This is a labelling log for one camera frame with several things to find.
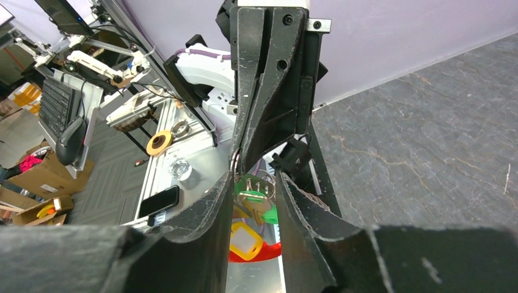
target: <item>yellow tape roll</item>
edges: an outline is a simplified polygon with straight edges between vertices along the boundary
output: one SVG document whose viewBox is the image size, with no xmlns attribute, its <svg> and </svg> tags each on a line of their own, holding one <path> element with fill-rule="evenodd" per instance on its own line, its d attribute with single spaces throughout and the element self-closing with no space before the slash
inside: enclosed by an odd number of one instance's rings
<svg viewBox="0 0 518 293">
<path fill-rule="evenodd" d="M 147 154 L 156 157 L 159 156 L 167 147 L 173 143 L 173 135 L 169 130 L 162 130 L 153 135 L 147 143 Z"/>
</svg>

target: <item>gray carpet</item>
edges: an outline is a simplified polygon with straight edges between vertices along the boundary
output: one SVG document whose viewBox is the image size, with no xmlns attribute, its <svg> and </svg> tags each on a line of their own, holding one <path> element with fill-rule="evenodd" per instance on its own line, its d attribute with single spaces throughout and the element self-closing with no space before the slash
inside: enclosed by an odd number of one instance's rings
<svg viewBox="0 0 518 293">
<path fill-rule="evenodd" d="M 152 121 L 144 128 L 151 135 L 156 131 Z M 131 134 L 144 146 L 149 140 L 139 129 Z M 145 158 L 122 132 L 99 121 L 89 151 L 95 167 L 86 188 L 73 196 L 75 206 L 70 223 L 119 225 L 132 221 L 147 167 L 134 167 L 134 163 Z"/>
<path fill-rule="evenodd" d="M 339 101 L 313 121 L 345 220 L 518 228 L 518 35 Z"/>
</svg>

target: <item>white wall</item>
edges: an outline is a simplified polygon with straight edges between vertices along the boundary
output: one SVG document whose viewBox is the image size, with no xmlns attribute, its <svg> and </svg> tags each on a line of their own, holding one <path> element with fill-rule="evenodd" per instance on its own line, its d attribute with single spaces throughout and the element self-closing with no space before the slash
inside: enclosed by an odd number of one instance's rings
<svg viewBox="0 0 518 293">
<path fill-rule="evenodd" d="M 68 2 L 81 17 L 90 15 L 88 0 Z M 56 25 L 48 20 L 48 15 L 34 0 L 0 0 L 0 4 L 15 16 L 11 23 L 32 41 L 53 45 L 61 39 Z"/>
<path fill-rule="evenodd" d="M 117 0 L 165 58 L 202 34 L 229 45 L 214 19 L 222 0 Z M 334 101 L 518 32 L 517 0 L 319 0 L 311 17 L 333 19 L 321 61 L 329 73 L 316 103 Z"/>
</svg>

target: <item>red plastic handle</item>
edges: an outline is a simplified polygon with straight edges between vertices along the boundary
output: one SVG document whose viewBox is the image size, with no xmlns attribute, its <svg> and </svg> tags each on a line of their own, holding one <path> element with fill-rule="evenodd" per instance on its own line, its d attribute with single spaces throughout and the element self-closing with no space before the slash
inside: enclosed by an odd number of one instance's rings
<svg viewBox="0 0 518 293">
<path fill-rule="evenodd" d="M 249 261 L 245 261 L 239 255 L 230 252 L 228 256 L 229 262 L 257 262 L 257 261 L 267 261 L 269 259 L 278 258 L 281 254 L 280 242 L 274 245 L 268 245 L 263 241 L 263 247 L 258 255 L 256 255 L 253 259 Z"/>
</svg>

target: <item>pink cloth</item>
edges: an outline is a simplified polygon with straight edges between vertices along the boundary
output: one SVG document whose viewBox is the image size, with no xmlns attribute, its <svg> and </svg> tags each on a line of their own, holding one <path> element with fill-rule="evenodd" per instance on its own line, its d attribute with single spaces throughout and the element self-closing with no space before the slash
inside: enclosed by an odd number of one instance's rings
<svg viewBox="0 0 518 293">
<path fill-rule="evenodd" d="M 36 164 L 39 164 L 41 162 L 42 162 L 42 160 L 38 159 L 37 157 L 27 156 L 27 157 L 25 157 L 23 162 L 20 163 L 20 171 L 22 173 L 24 173 L 25 171 L 27 171 L 30 168 L 32 168 L 32 166 L 34 166 Z"/>
</svg>

